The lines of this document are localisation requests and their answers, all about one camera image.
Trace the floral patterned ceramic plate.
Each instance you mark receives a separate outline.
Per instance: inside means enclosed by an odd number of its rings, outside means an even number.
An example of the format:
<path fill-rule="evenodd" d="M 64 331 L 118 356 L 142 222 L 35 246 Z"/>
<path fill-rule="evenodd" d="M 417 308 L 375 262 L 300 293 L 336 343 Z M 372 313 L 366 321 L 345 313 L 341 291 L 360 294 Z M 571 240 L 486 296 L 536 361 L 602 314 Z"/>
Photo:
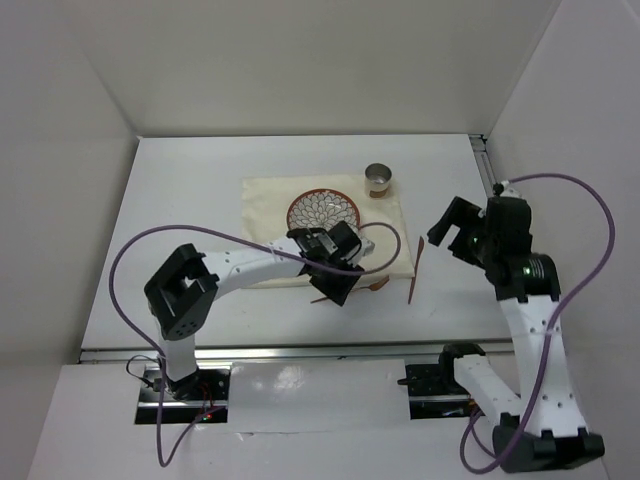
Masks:
<path fill-rule="evenodd" d="M 360 226 L 360 212 L 355 202 L 334 189 L 312 189 L 300 194 L 289 205 L 286 224 L 289 230 L 322 228 L 330 230 L 344 221 L 354 231 Z"/>

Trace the cream cloth placemat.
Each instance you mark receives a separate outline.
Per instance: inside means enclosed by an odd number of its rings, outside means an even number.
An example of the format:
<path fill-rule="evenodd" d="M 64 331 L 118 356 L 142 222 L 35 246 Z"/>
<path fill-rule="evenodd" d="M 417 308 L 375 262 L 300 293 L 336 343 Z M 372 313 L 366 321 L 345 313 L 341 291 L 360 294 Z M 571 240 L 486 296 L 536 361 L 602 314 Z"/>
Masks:
<path fill-rule="evenodd" d="M 393 188 L 380 198 L 361 175 L 246 178 L 242 220 L 245 238 L 268 244 L 281 237 L 300 240 L 312 258 L 338 257 L 366 271 L 387 267 L 358 280 L 410 278 L 409 252 L 401 202 Z"/>

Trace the silver metal cup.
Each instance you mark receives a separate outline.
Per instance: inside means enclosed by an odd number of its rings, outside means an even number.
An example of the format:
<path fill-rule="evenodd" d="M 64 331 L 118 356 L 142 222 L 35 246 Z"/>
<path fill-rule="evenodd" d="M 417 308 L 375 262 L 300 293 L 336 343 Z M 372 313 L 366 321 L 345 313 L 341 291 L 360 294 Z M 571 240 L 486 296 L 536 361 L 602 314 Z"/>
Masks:
<path fill-rule="evenodd" d="M 372 163 L 364 170 L 365 190 L 370 198 L 383 198 L 391 184 L 392 171 L 382 163 Z"/>

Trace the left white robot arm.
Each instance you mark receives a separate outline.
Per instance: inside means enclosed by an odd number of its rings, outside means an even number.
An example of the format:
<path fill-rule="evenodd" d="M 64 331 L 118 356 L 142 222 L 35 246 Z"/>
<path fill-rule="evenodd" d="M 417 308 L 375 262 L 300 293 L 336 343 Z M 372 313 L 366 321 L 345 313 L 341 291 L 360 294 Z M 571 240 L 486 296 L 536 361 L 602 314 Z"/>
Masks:
<path fill-rule="evenodd" d="M 163 389 L 177 400 L 199 391 L 195 334 L 214 301 L 262 282 L 306 276 L 342 306 L 364 271 L 360 261 L 374 249 L 344 221 L 329 230 L 293 229 L 258 249 L 205 254 L 192 244 L 179 246 L 144 287 L 164 352 Z"/>

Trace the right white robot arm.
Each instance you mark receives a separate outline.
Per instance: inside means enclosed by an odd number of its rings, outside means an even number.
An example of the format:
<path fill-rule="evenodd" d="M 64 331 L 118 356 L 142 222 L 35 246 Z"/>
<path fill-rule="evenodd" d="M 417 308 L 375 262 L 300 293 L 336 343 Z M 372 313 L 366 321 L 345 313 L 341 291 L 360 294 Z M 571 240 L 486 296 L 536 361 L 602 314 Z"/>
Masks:
<path fill-rule="evenodd" d="M 509 183 L 494 186 L 486 206 L 454 198 L 428 231 L 438 246 L 451 227 L 453 257 L 480 268 L 495 291 L 513 343 L 519 389 L 513 391 L 476 344 L 443 348 L 436 379 L 448 392 L 466 390 L 491 424 L 492 462 L 506 473 L 569 470 L 601 458 L 604 440 L 577 404 L 562 338 L 560 314 L 572 299 L 561 292 L 554 261 L 533 251 L 529 204 Z"/>

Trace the copper knife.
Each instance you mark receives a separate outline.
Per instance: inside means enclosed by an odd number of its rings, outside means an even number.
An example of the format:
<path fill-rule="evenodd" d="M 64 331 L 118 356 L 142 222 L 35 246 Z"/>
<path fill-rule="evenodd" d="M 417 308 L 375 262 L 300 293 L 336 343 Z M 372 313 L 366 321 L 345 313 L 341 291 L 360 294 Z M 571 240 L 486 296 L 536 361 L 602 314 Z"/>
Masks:
<path fill-rule="evenodd" d="M 417 282 L 417 278 L 418 278 L 419 265 L 420 265 L 422 254 L 424 252 L 425 244 L 426 244 L 426 241 L 425 241 L 424 237 L 420 236 L 419 241 L 418 241 L 416 258 L 415 258 L 415 262 L 414 262 L 413 277 L 411 279 L 410 289 L 409 289 L 409 294 L 408 294 L 408 299 L 407 299 L 407 304 L 408 305 L 411 305 L 412 300 L 413 300 L 415 286 L 416 286 L 416 282 Z"/>

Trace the aluminium right side rail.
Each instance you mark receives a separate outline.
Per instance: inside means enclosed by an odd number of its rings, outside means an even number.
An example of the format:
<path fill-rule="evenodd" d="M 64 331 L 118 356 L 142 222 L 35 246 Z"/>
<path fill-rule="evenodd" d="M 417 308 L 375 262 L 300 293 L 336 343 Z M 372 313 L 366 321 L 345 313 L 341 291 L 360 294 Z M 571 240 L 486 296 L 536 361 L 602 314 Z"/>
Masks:
<path fill-rule="evenodd" d="M 496 176 L 489 157 L 487 139 L 480 134 L 471 134 L 468 138 L 486 195 L 492 197 L 494 186 L 500 182 L 500 179 Z"/>

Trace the aluminium rail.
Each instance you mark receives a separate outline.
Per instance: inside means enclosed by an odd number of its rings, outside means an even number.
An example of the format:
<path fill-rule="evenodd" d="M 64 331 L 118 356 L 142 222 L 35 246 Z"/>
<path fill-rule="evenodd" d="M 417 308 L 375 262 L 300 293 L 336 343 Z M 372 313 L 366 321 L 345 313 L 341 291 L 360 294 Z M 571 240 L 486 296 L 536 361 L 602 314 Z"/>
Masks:
<path fill-rule="evenodd" d="M 336 344 L 265 347 L 196 348 L 198 361 L 279 361 L 293 359 L 356 359 L 356 358 L 414 358 L 436 357 L 444 346 L 452 342 L 413 342 L 389 344 Z M 509 355 L 514 352 L 508 340 L 475 340 L 487 354 Z M 120 363 L 135 355 L 155 356 L 151 349 L 83 350 L 79 364 Z"/>
<path fill-rule="evenodd" d="M 487 139 L 480 134 L 471 134 L 468 138 L 486 195 L 492 197 L 494 186 L 500 182 L 500 179 L 496 176 L 489 157 Z"/>

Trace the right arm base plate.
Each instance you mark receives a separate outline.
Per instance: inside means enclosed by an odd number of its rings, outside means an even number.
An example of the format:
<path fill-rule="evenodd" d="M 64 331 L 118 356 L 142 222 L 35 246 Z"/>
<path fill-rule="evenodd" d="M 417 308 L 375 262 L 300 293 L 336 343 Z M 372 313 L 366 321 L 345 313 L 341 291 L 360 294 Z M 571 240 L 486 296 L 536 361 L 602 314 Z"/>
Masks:
<path fill-rule="evenodd" d="M 407 364 L 397 384 L 407 389 L 412 420 L 469 417 L 476 407 L 466 390 L 446 381 L 438 364 Z"/>

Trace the aluminium front rail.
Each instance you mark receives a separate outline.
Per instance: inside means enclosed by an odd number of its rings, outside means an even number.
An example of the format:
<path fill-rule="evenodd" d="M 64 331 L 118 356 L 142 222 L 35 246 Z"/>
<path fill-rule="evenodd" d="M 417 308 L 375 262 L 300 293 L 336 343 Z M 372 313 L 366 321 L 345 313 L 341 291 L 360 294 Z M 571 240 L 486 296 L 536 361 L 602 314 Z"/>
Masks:
<path fill-rule="evenodd" d="M 293 359 L 356 359 L 356 358 L 414 358 L 436 357 L 444 346 L 452 342 L 413 342 L 389 344 L 336 344 L 265 347 L 196 348 L 198 361 L 279 361 Z M 509 355 L 514 352 L 508 340 L 475 340 L 487 354 Z M 151 349 L 83 350 L 79 364 L 120 363 L 135 355 L 155 356 Z"/>

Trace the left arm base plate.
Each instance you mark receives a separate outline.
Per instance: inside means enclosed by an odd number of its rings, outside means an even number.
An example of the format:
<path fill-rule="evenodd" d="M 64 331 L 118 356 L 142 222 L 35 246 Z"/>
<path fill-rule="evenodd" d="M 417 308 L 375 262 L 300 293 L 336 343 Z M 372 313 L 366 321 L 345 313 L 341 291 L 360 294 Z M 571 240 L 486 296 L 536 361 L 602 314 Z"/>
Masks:
<path fill-rule="evenodd" d="M 134 355 L 127 361 L 125 371 L 139 382 L 134 423 L 155 424 L 161 395 L 161 372 L 157 360 L 146 355 Z M 230 383 L 230 367 L 216 364 L 200 367 L 196 375 L 181 386 L 167 380 L 162 423 L 187 425 L 198 415 L 202 424 L 226 423 Z"/>

